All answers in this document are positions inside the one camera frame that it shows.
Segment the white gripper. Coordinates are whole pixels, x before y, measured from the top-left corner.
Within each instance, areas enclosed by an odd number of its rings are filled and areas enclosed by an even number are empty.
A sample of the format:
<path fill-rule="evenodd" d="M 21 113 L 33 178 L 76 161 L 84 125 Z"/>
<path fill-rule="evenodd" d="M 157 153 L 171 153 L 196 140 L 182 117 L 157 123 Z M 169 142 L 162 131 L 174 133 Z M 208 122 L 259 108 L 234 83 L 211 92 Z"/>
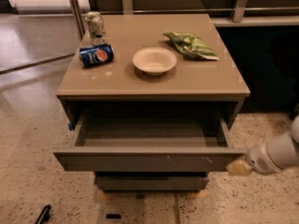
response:
<path fill-rule="evenodd" d="M 252 147 L 248 150 L 245 160 L 235 160 L 226 166 L 230 175 L 248 176 L 252 169 L 260 175 L 272 175 L 280 169 L 269 157 L 266 144 Z"/>

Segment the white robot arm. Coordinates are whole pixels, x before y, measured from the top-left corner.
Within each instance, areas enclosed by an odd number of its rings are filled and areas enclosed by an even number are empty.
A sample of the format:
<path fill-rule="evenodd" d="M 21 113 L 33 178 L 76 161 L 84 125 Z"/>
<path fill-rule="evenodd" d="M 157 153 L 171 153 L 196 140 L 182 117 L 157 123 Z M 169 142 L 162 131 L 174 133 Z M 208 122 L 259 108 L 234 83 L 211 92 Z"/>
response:
<path fill-rule="evenodd" d="M 251 172 L 273 175 L 298 166 L 299 117 L 296 117 L 289 131 L 267 143 L 251 147 L 244 156 L 230 162 L 226 170 L 230 175 L 246 176 Z"/>

